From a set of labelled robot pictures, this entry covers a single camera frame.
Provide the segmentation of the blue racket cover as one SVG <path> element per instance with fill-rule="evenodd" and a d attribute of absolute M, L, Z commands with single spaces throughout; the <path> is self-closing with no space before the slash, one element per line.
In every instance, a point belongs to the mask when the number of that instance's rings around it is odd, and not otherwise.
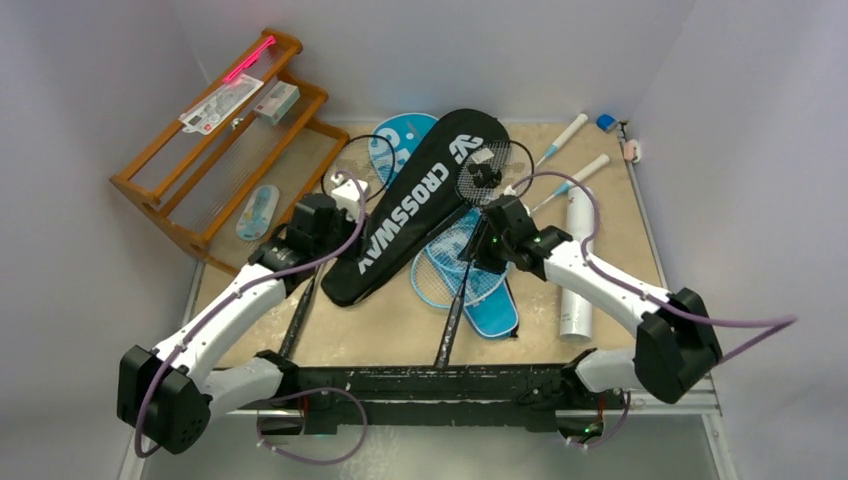
<path fill-rule="evenodd" d="M 417 152 L 425 150 L 439 159 L 451 157 L 460 162 L 484 141 L 506 134 L 504 126 L 494 117 L 473 109 L 459 109 L 437 118 L 425 113 L 407 113 L 391 117 L 373 133 L 386 137 L 395 150 L 396 166 L 388 181 L 398 180 L 401 169 L 412 159 L 423 159 Z M 388 162 L 382 154 L 372 153 L 372 165 L 381 176 L 388 176 Z M 508 289 L 503 285 L 484 301 L 466 305 L 463 311 L 472 329 L 486 339 L 503 339 L 514 333 L 519 325 L 517 309 Z"/>

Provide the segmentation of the blue white plastic packet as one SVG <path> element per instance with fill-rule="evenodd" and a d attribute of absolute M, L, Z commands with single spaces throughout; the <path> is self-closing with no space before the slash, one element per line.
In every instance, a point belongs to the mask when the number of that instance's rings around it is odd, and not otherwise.
<path fill-rule="evenodd" d="M 236 224 L 236 235 L 243 241 L 260 239 L 270 228 L 279 200 L 279 190 L 274 185 L 261 185 L 250 195 Z"/>

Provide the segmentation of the black badminton racket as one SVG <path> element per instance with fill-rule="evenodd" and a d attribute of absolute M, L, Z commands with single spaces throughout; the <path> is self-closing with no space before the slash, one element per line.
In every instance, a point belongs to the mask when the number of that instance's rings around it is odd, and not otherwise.
<path fill-rule="evenodd" d="M 384 158 L 388 162 L 388 176 L 386 179 L 381 176 L 379 169 L 372 165 L 372 153 L 386 155 Z M 338 171 L 344 169 L 350 171 L 356 179 L 366 182 L 368 188 L 367 200 L 370 201 L 387 188 L 388 181 L 393 175 L 395 166 L 395 151 L 386 137 L 374 134 L 352 137 L 337 155 L 332 165 L 322 174 L 320 182 L 321 193 L 330 195 L 335 188 L 347 181 L 344 176 L 338 175 Z M 297 345 L 302 327 L 306 322 L 312 305 L 316 283 L 322 273 L 322 269 L 323 265 L 314 269 L 304 292 L 298 300 L 278 351 L 284 358 L 290 358 Z"/>
<path fill-rule="evenodd" d="M 457 195 L 478 214 L 482 207 L 503 195 L 507 186 L 533 172 L 533 159 L 529 151 L 514 140 L 495 140 L 474 149 L 460 165 L 455 182 Z M 470 276 L 474 262 L 468 266 L 462 278 L 462 286 L 454 295 L 449 308 L 441 343 L 434 366 L 443 369 L 448 366 L 451 350 L 457 335 L 461 317 L 465 308 L 465 283 Z"/>

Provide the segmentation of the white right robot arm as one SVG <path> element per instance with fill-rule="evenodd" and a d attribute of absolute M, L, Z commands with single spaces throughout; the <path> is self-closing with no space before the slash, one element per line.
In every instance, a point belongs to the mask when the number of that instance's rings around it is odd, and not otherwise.
<path fill-rule="evenodd" d="M 481 270 L 513 266 L 575 293 L 633 336 L 630 349 L 589 349 L 565 367 L 561 392 L 573 406 L 613 389 L 644 390 L 674 404 L 723 357 L 714 330 L 702 322 L 707 314 L 696 293 L 641 283 L 586 252 L 564 230 L 538 229 L 514 195 L 482 206 L 470 255 Z"/>

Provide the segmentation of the clear stationery packet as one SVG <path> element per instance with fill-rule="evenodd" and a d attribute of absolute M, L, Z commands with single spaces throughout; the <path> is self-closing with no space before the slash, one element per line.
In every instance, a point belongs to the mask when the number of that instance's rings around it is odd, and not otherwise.
<path fill-rule="evenodd" d="M 240 73 L 179 117 L 182 132 L 208 135 L 263 86 L 263 81 Z"/>

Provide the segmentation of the light blue badminton racket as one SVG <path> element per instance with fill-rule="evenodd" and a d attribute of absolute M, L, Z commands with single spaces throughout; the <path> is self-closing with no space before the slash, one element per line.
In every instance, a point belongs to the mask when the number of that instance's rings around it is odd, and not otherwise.
<path fill-rule="evenodd" d="M 472 212 L 431 241 L 414 258 L 410 271 L 411 284 L 416 294 L 428 305 L 447 309 L 462 286 L 467 262 L 458 254 L 471 236 L 479 214 Z M 473 305 L 484 301 L 504 283 L 505 273 L 485 273 L 472 268 L 466 281 L 465 303 Z"/>
<path fill-rule="evenodd" d="M 514 183 L 538 171 L 587 122 L 588 115 L 579 113 L 537 160 L 523 144 L 513 140 L 491 141 L 475 150 L 461 167 L 458 180 L 458 193 L 471 202 L 471 209 L 426 246 L 431 263 L 447 270 L 467 271 L 475 261 L 480 242 L 479 230 L 483 227 L 480 207 L 503 194 L 523 195 L 531 183 L 527 181 L 519 186 Z"/>

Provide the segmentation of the black metal base frame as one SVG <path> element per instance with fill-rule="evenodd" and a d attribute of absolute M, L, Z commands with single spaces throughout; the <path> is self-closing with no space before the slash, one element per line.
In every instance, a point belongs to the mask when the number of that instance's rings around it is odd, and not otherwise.
<path fill-rule="evenodd" d="M 234 411 L 300 408 L 309 434 L 333 434 L 342 425 L 522 427 L 596 440 L 611 432 L 625 406 L 621 389 L 575 390 L 564 374 L 570 362 L 445 369 L 285 362 L 289 374 L 275 395 Z"/>

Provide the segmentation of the black Crossway racket cover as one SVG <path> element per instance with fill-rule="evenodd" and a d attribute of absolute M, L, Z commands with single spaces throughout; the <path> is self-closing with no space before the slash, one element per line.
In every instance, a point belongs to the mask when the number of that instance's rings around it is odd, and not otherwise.
<path fill-rule="evenodd" d="M 496 117 L 470 108 L 395 115 L 374 133 L 395 148 L 396 173 L 371 210 L 361 253 L 338 258 L 324 274 L 321 288 L 340 307 L 375 293 L 468 211 L 454 189 L 460 164 L 480 145 L 508 138 Z"/>

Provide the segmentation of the small white box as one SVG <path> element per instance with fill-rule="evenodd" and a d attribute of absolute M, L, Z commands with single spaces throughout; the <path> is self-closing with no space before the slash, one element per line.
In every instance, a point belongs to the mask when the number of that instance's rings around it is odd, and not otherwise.
<path fill-rule="evenodd" d="M 299 99 L 300 89 L 297 85 L 277 81 L 253 108 L 253 112 L 259 119 L 275 126 Z"/>

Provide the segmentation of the wooden shelf rack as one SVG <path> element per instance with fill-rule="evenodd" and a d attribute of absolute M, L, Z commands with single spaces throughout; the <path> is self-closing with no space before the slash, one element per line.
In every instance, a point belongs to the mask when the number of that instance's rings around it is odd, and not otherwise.
<path fill-rule="evenodd" d="M 261 185 L 276 186 L 280 197 L 271 224 L 289 220 L 295 203 L 320 186 L 322 174 L 350 137 L 318 116 L 328 92 L 292 72 L 302 42 L 272 28 L 264 29 L 198 98 L 223 85 L 223 77 L 267 36 L 277 43 L 243 71 L 264 82 L 261 90 L 208 135 L 183 133 L 180 120 L 172 120 L 110 179 L 181 250 L 228 274 L 256 245 L 236 235 L 252 192 Z M 300 99 L 271 126 L 253 108 L 277 81 L 297 85 Z"/>

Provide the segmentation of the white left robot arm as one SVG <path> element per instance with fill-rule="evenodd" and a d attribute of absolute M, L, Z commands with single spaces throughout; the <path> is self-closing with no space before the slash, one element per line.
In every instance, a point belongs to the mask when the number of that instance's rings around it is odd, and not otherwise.
<path fill-rule="evenodd" d="M 251 402 L 284 409 L 298 382 L 278 354 L 260 353 L 241 367 L 217 369 L 223 355 L 315 270 L 349 252 L 367 213 L 365 195 L 337 188 L 308 194 L 290 221 L 261 243 L 232 282 L 178 331 L 119 362 L 117 416 L 133 427 L 133 450 L 148 458 L 193 446 L 211 421 Z"/>

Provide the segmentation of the small blue block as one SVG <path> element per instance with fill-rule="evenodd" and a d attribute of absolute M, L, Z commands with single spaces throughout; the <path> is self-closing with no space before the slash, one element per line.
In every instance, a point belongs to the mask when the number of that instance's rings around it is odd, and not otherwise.
<path fill-rule="evenodd" d="M 615 130 L 619 125 L 619 120 L 609 114 L 601 114 L 595 120 L 595 125 L 604 132 Z"/>

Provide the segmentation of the pink white clip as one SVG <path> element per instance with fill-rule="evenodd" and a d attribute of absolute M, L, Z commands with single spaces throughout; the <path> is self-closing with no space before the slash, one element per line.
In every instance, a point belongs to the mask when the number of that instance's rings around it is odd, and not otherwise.
<path fill-rule="evenodd" d="M 626 140 L 623 144 L 622 155 L 625 161 L 638 164 L 641 161 L 641 145 L 638 140 Z"/>

